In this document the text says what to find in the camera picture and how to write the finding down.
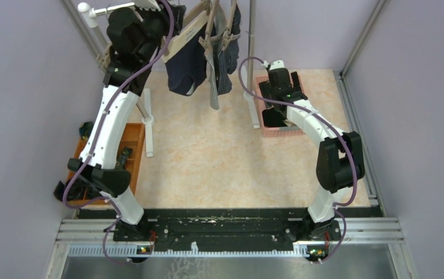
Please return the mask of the beige clip hanger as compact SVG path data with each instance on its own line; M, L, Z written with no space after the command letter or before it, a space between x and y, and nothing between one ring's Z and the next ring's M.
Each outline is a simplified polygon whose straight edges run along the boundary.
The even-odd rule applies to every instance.
M111 46L112 44L107 44L103 52L96 57L97 66L104 73L106 72L106 69L108 68L108 65L110 63Z

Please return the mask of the navy underwear cream waistband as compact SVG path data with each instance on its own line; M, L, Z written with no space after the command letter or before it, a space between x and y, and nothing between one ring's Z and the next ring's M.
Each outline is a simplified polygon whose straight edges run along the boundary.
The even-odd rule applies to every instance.
M206 59L199 39L205 26L190 40L165 67L168 75L168 88L171 92L190 96L206 79Z

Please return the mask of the beige hanger holding grey underwear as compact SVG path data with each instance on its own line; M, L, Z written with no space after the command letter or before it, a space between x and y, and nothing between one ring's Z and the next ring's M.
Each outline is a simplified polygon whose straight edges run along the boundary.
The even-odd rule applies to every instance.
M199 43L206 52L213 51L215 45L219 43L225 32L226 20L220 1L205 1L207 12L207 23L202 33Z

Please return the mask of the beige hanger holding navy underwear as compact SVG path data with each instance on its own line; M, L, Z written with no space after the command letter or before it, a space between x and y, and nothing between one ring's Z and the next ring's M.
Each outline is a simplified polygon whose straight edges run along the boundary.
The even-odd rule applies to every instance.
M174 36L169 43L162 40L162 47L167 47L163 52L162 61L167 63L173 58L187 43L190 42L202 27L208 22L210 1L200 1L184 16L182 29L178 35Z

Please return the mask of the grey striped underwear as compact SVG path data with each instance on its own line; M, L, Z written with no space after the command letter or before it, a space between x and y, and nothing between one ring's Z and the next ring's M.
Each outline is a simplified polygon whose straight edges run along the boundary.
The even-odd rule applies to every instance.
M208 80L210 84L210 107L214 110L219 110L219 96L216 84L216 67L214 62L214 50L206 52L204 56L207 61Z

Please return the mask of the black underwear white waistband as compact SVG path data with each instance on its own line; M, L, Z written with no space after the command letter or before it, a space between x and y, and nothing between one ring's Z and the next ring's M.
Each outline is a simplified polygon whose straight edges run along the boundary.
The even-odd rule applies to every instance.
M262 111L263 125L268 128L289 127L287 119L274 108L265 109Z

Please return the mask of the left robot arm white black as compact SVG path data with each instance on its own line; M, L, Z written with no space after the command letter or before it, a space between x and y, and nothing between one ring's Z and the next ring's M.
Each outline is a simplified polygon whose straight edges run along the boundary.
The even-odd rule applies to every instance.
M67 164L74 176L63 191L62 202L74 208L67 196L74 182L81 179L98 190L98 199L113 205L116 230L141 241L151 234L150 225L130 188L131 173L116 167L117 151L151 68L166 51L163 39L171 40L174 35L176 19L172 8L164 4L159 10L118 8L108 23L110 61L103 79L102 103L85 148Z

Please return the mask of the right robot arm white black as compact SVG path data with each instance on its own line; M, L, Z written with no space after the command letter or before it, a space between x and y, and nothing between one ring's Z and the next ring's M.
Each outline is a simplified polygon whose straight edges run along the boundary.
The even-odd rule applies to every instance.
M357 184L364 177L361 136L331 124L310 102L302 90L297 72L284 66L267 67L268 80L259 84L270 112L277 113L307 135L318 148L316 176L319 189L307 208L303 233L319 239L331 226L335 209L346 191L355 198Z

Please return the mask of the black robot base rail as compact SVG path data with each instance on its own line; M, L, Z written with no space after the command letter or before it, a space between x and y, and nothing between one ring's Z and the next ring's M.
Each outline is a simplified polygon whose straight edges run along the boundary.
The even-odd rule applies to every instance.
M313 224L303 208L148 209L138 224L116 221L111 210L82 210L63 221L58 239L95 244L108 255L325 258L331 244L379 230L378 208L341 208Z

